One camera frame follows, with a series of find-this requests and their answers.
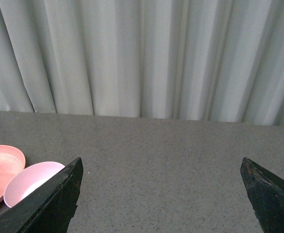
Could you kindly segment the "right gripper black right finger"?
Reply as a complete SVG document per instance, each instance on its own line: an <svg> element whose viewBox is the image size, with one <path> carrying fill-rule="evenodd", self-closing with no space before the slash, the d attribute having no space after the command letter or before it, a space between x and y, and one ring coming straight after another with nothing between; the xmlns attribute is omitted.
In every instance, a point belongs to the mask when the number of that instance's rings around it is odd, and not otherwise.
<svg viewBox="0 0 284 233"><path fill-rule="evenodd" d="M240 174L263 232L284 233L284 180L247 157Z"/></svg>

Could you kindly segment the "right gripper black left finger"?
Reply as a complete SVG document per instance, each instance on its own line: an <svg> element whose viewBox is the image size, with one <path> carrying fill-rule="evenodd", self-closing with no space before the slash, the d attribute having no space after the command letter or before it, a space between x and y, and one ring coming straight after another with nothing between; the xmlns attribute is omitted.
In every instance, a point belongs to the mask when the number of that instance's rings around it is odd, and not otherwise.
<svg viewBox="0 0 284 233"><path fill-rule="evenodd" d="M83 176L76 158L0 215L0 233L65 233L74 217Z"/></svg>

